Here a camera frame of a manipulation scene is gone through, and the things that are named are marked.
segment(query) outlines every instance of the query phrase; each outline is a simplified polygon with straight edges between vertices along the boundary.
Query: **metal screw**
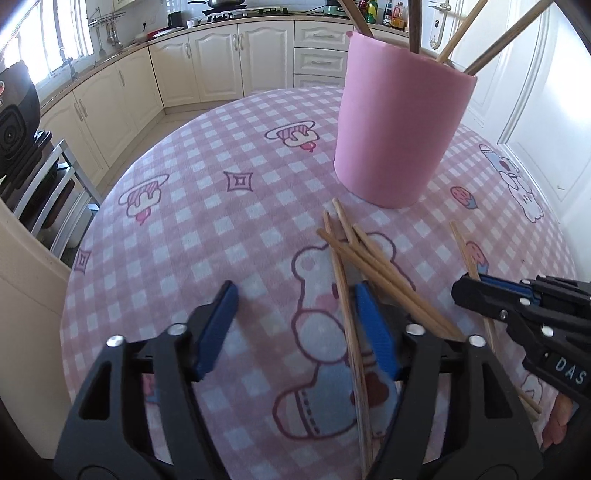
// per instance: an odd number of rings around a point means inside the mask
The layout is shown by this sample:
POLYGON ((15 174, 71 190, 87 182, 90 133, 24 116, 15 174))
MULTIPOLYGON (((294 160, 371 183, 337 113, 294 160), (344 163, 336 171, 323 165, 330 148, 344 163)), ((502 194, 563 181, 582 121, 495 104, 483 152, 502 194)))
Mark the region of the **metal screw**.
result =
POLYGON ((552 337, 554 336, 554 329, 552 327, 549 327, 548 325, 544 325, 542 327, 542 335, 544 335, 545 337, 552 337))
POLYGON ((421 336, 425 334, 425 327, 418 323, 410 323, 406 327, 406 332, 410 335, 421 336))
POLYGON ((125 341, 123 335, 113 335, 107 340, 107 346, 119 346, 125 341))
POLYGON ((472 346, 483 347, 486 345, 486 340, 480 335, 471 335, 470 338, 468 338, 468 341, 472 346))
POLYGON ((175 323, 166 330, 166 333, 172 336, 182 335, 187 331, 187 326, 184 323, 175 323))

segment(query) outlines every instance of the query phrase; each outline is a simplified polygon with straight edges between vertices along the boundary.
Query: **cabinet door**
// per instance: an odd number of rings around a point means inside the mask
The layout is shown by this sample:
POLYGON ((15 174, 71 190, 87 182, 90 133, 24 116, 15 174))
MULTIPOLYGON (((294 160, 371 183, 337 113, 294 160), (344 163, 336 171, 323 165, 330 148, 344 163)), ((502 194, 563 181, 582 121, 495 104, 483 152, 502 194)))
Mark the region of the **cabinet door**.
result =
POLYGON ((108 167, 100 154, 73 93, 69 93, 41 118, 40 128, 51 132, 51 142, 66 140, 78 163, 97 186, 108 167))
POLYGON ((294 23, 238 24, 244 95, 294 84, 294 23))
POLYGON ((105 68, 74 90, 92 138, 110 167, 138 134, 127 111, 115 65, 105 68))
POLYGON ((202 102, 243 97, 238 28, 210 28, 189 34, 193 68, 202 102))
POLYGON ((200 102, 188 35, 150 45, 150 55, 165 107, 200 102))
POLYGON ((134 119, 138 131, 142 131, 163 108, 150 52, 147 48, 142 48, 115 65, 127 110, 134 119))

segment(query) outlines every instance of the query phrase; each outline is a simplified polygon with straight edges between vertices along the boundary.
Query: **kitchen counter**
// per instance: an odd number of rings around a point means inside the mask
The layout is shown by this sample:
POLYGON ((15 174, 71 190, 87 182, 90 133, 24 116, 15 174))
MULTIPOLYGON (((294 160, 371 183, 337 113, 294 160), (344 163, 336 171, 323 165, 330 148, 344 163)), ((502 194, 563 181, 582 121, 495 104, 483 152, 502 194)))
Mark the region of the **kitchen counter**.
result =
MULTIPOLYGON (((165 35, 160 38, 156 38, 146 43, 138 44, 138 45, 131 45, 116 55, 113 55, 102 62, 98 63, 96 66, 87 68, 83 70, 78 75, 79 77, 74 80, 62 85, 55 92, 47 97, 46 100, 41 102, 41 116, 45 115, 47 111, 53 107, 57 102, 63 99, 68 93, 73 91, 75 88, 80 86, 83 82, 87 81, 91 78, 94 74, 99 73, 101 70, 107 68, 110 65, 113 65, 115 62, 121 60, 122 58, 126 57, 127 55, 131 55, 132 53, 141 50, 142 48, 146 48, 149 45, 153 45, 155 43, 161 42, 163 40, 168 40, 169 38, 179 37, 181 35, 186 35, 191 32, 199 31, 199 30, 206 30, 208 28, 216 28, 222 25, 234 25, 239 23, 251 23, 251 22, 264 22, 264 21, 278 21, 278 20, 286 20, 286 21, 316 21, 316 22, 333 22, 333 23, 340 23, 345 25, 353 25, 353 22, 346 18, 337 18, 337 17, 324 17, 321 15, 269 15, 269 16, 260 16, 260 17, 246 17, 246 18, 234 18, 232 20, 226 20, 224 22, 216 22, 216 23, 209 23, 205 25, 198 25, 193 28, 186 28, 185 30, 180 30, 175 33, 171 33, 170 35, 165 35)), ((384 32, 392 33, 398 35, 402 38, 408 38, 408 33, 403 32, 401 30, 395 30, 393 28, 384 27, 383 25, 371 25, 373 30, 381 30, 384 32)))

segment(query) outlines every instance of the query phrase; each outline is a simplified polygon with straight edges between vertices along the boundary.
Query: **frying pan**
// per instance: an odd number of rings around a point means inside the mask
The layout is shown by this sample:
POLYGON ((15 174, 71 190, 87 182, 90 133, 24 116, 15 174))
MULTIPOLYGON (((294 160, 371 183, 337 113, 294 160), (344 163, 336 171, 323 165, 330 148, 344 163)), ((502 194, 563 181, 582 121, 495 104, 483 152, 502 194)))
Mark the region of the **frying pan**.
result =
POLYGON ((232 7, 242 5, 246 0, 191 0, 188 4, 208 4, 210 8, 232 7))

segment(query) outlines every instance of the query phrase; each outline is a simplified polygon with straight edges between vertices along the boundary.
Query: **wall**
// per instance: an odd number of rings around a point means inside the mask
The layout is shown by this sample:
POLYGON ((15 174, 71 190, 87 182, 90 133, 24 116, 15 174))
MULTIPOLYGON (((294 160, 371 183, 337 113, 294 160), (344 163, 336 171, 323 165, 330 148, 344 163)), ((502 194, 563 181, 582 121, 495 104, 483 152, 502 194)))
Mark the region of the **wall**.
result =
POLYGON ((70 409, 60 345, 69 274, 0 202, 0 397, 43 458, 70 409))

